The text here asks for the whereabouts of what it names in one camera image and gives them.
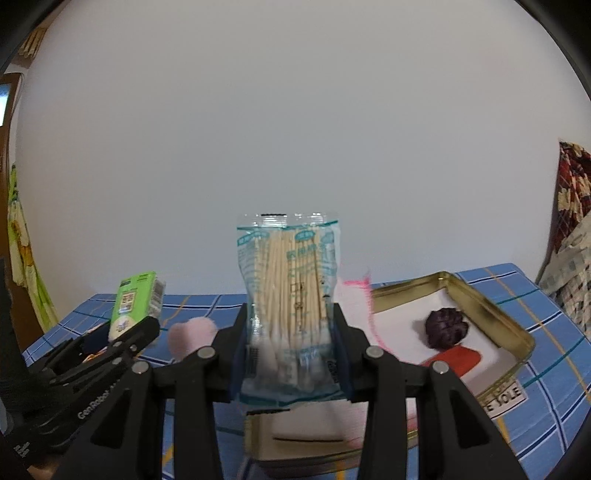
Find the orange red cloth strip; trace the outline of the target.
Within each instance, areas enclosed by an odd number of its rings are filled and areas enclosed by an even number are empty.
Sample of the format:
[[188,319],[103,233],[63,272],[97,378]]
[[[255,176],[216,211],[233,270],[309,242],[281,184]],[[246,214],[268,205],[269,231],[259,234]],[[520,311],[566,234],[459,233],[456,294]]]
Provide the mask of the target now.
[[481,360],[482,355],[478,351],[462,345],[456,345],[427,359],[421,365],[428,367],[434,362],[442,361],[447,363],[458,377],[463,377],[473,370]]

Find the dark purple scrunchie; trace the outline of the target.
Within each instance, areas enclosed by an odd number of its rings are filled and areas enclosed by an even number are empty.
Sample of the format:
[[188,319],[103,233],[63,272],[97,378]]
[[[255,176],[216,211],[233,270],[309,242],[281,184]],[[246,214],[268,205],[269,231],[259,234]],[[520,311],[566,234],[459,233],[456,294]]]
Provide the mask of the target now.
[[470,325],[460,310],[442,308],[432,311],[425,321],[425,333],[430,348],[448,350],[468,334]]

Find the pink fluffy plush ball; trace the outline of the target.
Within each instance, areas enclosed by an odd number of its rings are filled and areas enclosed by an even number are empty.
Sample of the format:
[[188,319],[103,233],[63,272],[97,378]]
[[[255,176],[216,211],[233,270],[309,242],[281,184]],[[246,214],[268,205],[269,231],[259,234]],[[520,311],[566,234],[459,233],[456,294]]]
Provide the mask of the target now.
[[211,346],[216,333],[216,325],[206,317],[194,317],[172,325],[167,335],[172,359],[182,361],[199,348]]

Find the green tissue pack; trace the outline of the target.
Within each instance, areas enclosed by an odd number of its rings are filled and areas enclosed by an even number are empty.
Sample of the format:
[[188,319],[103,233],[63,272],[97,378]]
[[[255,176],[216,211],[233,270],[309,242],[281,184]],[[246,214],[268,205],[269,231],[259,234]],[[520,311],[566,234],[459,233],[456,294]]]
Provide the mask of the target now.
[[108,340],[115,341],[146,316],[158,319],[162,311],[165,283],[155,271],[123,279],[116,293],[109,323]]

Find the white sponge block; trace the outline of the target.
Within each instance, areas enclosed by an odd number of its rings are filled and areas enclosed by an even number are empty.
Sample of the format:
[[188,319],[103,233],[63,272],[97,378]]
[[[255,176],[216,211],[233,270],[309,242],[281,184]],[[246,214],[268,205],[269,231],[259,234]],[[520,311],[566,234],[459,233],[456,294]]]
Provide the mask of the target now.
[[259,461],[360,457],[368,405],[335,400],[250,415],[245,451]]

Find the white pink-edged gauze cloth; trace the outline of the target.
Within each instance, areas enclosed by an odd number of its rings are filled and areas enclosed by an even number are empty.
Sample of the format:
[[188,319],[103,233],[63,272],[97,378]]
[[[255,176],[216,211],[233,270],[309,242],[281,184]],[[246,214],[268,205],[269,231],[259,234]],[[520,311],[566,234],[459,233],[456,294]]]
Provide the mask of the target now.
[[[394,350],[377,334],[374,321],[374,300],[368,277],[362,280],[338,279],[334,300],[341,306],[349,326],[360,328],[370,345],[378,345],[393,354]],[[353,449],[361,449],[366,431],[368,403],[352,403],[336,400],[332,407],[335,419],[342,432],[342,440]]]

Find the cotton swab bag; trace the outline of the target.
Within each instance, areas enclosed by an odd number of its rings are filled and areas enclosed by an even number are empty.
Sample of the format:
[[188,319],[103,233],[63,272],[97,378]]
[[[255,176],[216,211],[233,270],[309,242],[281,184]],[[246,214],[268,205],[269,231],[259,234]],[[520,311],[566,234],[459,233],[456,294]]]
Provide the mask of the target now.
[[287,409],[339,394],[332,318],[339,221],[322,212],[245,214],[236,226],[247,296],[239,399]]

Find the gold metal tin box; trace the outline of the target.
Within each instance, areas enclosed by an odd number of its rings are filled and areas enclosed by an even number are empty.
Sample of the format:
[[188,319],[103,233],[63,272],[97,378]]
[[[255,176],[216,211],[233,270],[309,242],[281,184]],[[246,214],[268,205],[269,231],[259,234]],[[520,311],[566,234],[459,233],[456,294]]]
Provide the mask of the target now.
[[[535,341],[467,282],[440,272],[374,289],[367,279],[339,281],[335,301],[349,325],[401,361],[447,363],[491,419],[525,402],[515,373]],[[245,451],[279,476],[358,464],[368,407],[346,399],[301,404],[245,419]]]

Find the blue plaid tablecloth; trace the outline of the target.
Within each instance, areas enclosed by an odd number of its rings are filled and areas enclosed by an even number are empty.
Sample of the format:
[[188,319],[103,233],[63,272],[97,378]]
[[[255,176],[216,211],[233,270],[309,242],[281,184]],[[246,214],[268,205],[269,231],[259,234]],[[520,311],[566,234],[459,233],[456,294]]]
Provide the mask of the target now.
[[[559,307],[516,265],[507,263],[457,273],[532,334],[535,349],[517,373],[520,387],[510,399],[527,399],[495,420],[529,479],[545,479],[567,453],[590,410],[590,342]],[[51,348],[74,339],[110,317],[115,294],[95,294],[34,341],[23,355],[27,365]],[[170,363],[160,340],[170,325],[207,316],[218,327],[231,324],[245,294],[164,295],[162,331],[145,358]],[[217,438],[225,479],[269,479],[243,446],[242,415],[230,404],[215,406]]]

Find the green yellow hanging cloth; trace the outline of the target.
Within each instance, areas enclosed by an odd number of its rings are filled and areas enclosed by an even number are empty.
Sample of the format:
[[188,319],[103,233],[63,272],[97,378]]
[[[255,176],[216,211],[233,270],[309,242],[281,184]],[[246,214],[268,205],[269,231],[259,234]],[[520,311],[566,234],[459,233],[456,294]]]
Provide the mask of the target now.
[[59,323],[59,319],[34,261],[27,223],[19,197],[15,164],[11,166],[8,177],[7,230],[13,281],[27,291],[37,322],[42,331],[47,333]]

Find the checkered beige fabric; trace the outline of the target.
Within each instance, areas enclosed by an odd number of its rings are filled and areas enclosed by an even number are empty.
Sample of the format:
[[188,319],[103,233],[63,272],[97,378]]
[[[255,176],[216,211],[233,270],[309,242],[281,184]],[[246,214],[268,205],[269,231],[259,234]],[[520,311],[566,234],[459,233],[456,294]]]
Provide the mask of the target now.
[[553,253],[538,283],[590,339],[591,218],[587,214]]

